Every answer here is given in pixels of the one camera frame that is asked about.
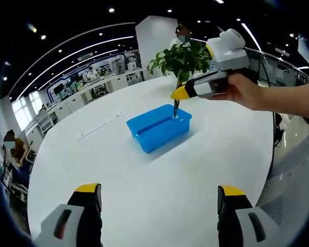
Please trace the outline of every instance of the computer monitor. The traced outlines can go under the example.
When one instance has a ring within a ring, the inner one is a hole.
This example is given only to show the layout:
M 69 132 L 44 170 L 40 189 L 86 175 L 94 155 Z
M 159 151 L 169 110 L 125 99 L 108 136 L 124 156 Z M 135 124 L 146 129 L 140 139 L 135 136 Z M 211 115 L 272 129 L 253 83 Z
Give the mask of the computer monitor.
M 63 84 L 59 84 L 57 87 L 54 88 L 54 93 L 59 94 L 64 89 Z

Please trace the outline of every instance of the green leaf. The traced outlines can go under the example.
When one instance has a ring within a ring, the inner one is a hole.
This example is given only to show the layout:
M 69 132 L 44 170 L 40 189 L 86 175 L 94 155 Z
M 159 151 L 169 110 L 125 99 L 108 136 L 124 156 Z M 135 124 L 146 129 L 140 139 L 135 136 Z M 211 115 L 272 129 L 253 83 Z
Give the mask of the green leaf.
M 166 66 L 161 67 L 161 72 L 163 73 L 164 76 L 166 76 Z
M 164 49 L 164 50 L 163 50 L 163 53 L 167 56 L 167 55 L 169 54 L 168 49 Z
M 157 67 L 163 75 L 167 75 L 167 71 L 174 73 L 176 77 L 181 72 L 183 80 L 187 80 L 189 72 L 207 71 L 211 57 L 206 47 L 194 41 L 190 41 L 190 46 L 174 44 L 170 50 L 165 49 L 156 54 L 156 58 L 151 60 L 148 68 L 151 73 Z

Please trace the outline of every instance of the white pillar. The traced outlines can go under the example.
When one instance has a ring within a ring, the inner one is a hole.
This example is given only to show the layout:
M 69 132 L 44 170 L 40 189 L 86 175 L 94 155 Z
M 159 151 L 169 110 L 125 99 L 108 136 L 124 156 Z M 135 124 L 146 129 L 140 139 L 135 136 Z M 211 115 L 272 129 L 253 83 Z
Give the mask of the white pillar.
M 27 106 L 28 109 L 29 109 L 29 112 L 30 112 L 30 114 L 31 114 L 31 117 L 32 117 L 32 118 L 35 118 L 36 115 L 37 115 L 37 113 L 35 112 L 35 110 L 34 110 L 34 108 L 33 108 L 33 106 L 32 106 L 32 103 L 31 103 L 31 100 L 30 100 L 30 96 L 29 96 L 29 95 L 25 97 L 25 102 L 26 102 L 26 106 Z
M 49 99 L 49 96 L 48 96 L 48 93 L 47 93 L 47 89 L 40 90 L 40 91 L 38 91 L 38 93 L 39 93 L 40 99 L 41 99 L 41 101 L 44 105 L 46 105 L 47 103 L 50 103 L 50 99 Z
M 150 15 L 135 27 L 142 68 L 146 68 L 158 52 L 169 49 L 171 41 L 176 38 L 177 25 L 176 19 Z M 158 69 L 153 75 L 163 76 Z

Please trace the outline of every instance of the person's arm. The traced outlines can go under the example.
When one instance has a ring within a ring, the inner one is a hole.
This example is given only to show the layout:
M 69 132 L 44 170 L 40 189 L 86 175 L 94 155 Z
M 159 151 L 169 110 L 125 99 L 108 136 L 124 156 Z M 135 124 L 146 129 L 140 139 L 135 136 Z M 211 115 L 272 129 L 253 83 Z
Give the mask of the person's arm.
M 309 118 L 309 84 L 295 87 L 263 88 L 261 111 L 272 111 Z
M 309 118 L 309 84 L 295 87 L 261 87 L 241 74 L 228 77 L 225 94 L 213 100 L 230 100 L 256 111 L 272 111 Z
M 20 159 L 20 165 L 21 166 L 23 165 L 23 161 L 24 161 L 24 159 L 25 159 L 25 157 L 26 157 L 26 155 L 29 151 L 29 147 L 25 143 L 23 143 L 23 149 L 24 149 L 24 153 L 23 153 L 23 156 Z

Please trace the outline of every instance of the white round table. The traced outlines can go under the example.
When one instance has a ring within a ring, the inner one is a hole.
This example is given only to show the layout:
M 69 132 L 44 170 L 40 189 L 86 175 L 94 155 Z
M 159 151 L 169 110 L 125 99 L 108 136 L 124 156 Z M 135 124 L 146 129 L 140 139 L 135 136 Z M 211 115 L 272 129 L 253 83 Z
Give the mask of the white round table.
M 147 154 L 126 121 L 170 103 L 172 76 L 145 81 L 86 105 L 47 133 L 30 178 L 28 221 L 41 222 L 75 188 L 102 185 L 102 243 L 217 246 L 217 186 L 255 205 L 272 159 L 273 118 L 228 101 L 181 101 L 188 134 Z

